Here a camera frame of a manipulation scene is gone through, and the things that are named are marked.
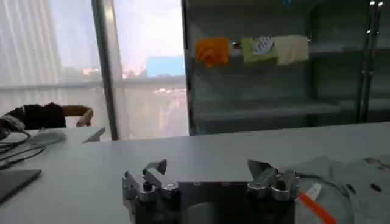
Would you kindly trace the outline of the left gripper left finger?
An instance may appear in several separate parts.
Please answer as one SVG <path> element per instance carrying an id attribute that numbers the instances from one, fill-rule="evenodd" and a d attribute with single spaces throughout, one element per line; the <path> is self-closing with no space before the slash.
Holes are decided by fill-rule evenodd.
<path id="1" fill-rule="evenodd" d="M 165 175 L 168 162 L 166 159 L 153 161 L 146 165 L 142 175 L 129 171 L 122 177 L 122 197 L 124 201 L 155 201 L 157 195 L 173 198 L 179 192 L 179 183 Z"/>

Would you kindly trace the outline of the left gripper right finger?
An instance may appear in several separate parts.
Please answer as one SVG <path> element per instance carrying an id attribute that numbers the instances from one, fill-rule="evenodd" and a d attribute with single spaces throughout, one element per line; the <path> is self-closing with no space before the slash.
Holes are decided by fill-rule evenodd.
<path id="1" fill-rule="evenodd" d="M 253 177 L 247 183 L 247 192 L 256 199 L 271 198 L 276 201 L 293 201 L 299 194 L 299 177 L 295 170 L 280 172 L 267 162 L 247 160 Z"/>

